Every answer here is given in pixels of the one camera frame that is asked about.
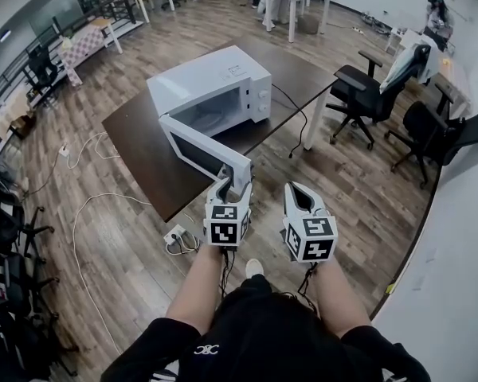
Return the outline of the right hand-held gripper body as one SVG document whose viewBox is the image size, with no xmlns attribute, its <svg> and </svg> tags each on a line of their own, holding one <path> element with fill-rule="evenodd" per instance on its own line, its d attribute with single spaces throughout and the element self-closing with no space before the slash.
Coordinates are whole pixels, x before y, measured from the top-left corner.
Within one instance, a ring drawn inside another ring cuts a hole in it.
<svg viewBox="0 0 478 382">
<path fill-rule="evenodd" d="M 334 254 L 338 243 L 335 218 L 322 197 L 298 182 L 284 186 L 284 243 L 298 263 L 321 263 Z"/>
</svg>

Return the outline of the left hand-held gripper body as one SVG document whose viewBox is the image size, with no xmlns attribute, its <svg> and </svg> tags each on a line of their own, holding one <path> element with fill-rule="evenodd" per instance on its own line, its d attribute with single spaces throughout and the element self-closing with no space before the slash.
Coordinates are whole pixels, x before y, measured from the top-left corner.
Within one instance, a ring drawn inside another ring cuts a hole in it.
<svg viewBox="0 0 478 382">
<path fill-rule="evenodd" d="M 224 249 L 237 249 L 248 231 L 251 209 L 249 207 L 253 186 L 244 187 L 237 202 L 228 202 L 226 196 L 231 186 L 229 177 L 210 187 L 206 195 L 206 218 L 203 220 L 207 243 Z"/>
</svg>

